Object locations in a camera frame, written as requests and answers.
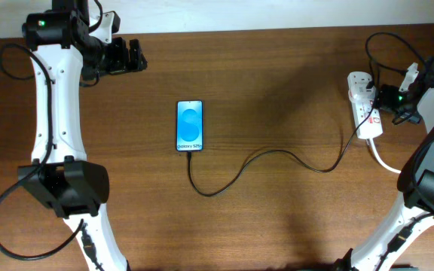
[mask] white wall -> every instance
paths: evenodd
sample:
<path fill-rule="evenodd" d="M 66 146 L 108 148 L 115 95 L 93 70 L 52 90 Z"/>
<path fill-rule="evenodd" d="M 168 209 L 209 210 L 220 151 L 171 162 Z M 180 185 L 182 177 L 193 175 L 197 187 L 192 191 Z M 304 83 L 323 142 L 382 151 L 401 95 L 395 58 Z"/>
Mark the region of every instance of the white wall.
<path fill-rule="evenodd" d="M 90 9 L 97 12 L 90 1 Z M 120 33 L 434 23 L 434 0 L 100 0 Z M 0 0 L 0 38 L 20 37 L 51 0 Z"/>

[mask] wood grain surface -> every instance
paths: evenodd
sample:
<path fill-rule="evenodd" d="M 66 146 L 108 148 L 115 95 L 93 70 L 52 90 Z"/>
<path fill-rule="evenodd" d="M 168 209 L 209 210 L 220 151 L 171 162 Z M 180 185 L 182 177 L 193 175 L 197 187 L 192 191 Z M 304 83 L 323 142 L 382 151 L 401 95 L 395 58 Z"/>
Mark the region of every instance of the wood grain surface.
<path fill-rule="evenodd" d="M 110 175 L 108 216 L 120 250 L 135 270 L 278 269 L 343 257 L 369 236 L 398 193 L 397 175 L 355 140 L 338 168 L 318 174 L 286 155 L 253 163 L 227 192 L 196 194 L 176 151 L 176 102 L 204 102 L 204 148 L 193 156 L 202 190 L 230 181 L 259 151 L 285 148 L 310 165 L 333 164 L 354 129 L 347 76 L 368 71 L 365 39 L 391 31 L 424 56 L 434 55 L 434 25 L 286 29 L 251 32 L 127 35 L 140 39 L 148 70 L 105 77 L 80 90 L 88 160 Z M 2 44 L 21 40 L 0 40 Z M 414 57 L 376 38 L 378 59 L 406 69 Z M 31 74 L 11 51 L 8 70 Z M 400 77 L 383 73 L 383 82 Z M 385 162 L 400 168 L 426 134 L 424 125 L 391 125 L 376 139 Z M 0 72 L 0 193 L 30 162 L 35 137 L 35 83 Z M 59 245 L 69 228 L 23 189 L 0 208 L 0 240 L 21 254 Z M 399 258 L 434 270 L 434 228 Z M 0 253 L 0 270 L 86 270 L 76 242 L 59 254 L 19 262 Z"/>

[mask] white power strip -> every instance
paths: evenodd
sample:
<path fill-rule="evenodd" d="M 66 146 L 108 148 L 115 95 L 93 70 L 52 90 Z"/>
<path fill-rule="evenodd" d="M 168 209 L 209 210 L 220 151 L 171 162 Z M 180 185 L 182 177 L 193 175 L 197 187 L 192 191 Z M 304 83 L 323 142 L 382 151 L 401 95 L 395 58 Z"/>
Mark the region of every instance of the white power strip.
<path fill-rule="evenodd" d="M 347 77 L 349 86 L 349 97 L 353 107 L 354 124 L 356 127 L 370 114 L 376 88 L 366 88 L 371 82 L 371 75 L 365 72 L 351 72 Z M 372 139 L 383 133 L 381 117 L 377 109 L 374 109 L 371 116 L 364 122 L 356 134 L 359 139 Z"/>

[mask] white cable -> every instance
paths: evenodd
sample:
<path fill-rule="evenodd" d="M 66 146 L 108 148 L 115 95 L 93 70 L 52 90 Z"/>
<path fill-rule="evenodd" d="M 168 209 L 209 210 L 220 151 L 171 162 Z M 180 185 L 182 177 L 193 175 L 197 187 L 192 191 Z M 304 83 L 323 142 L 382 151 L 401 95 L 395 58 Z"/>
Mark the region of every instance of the white cable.
<path fill-rule="evenodd" d="M 380 155 L 377 154 L 376 146 L 374 146 L 373 139 L 368 139 L 368 142 L 371 145 L 371 149 L 373 150 L 374 157 L 379 162 L 379 164 L 381 164 L 385 169 L 388 169 L 391 172 L 395 172 L 395 173 L 398 173 L 398 174 L 401 173 L 401 170 L 394 169 L 391 166 L 388 166 L 386 163 L 383 162 L 383 160 L 380 158 Z"/>

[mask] smartphone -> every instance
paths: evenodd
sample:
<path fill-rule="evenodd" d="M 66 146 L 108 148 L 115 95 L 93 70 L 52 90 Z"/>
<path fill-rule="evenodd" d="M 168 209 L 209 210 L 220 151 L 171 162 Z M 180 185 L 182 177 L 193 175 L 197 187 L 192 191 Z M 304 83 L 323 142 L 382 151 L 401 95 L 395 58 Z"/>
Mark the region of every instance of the smartphone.
<path fill-rule="evenodd" d="M 177 151 L 203 148 L 202 101 L 177 102 Z"/>

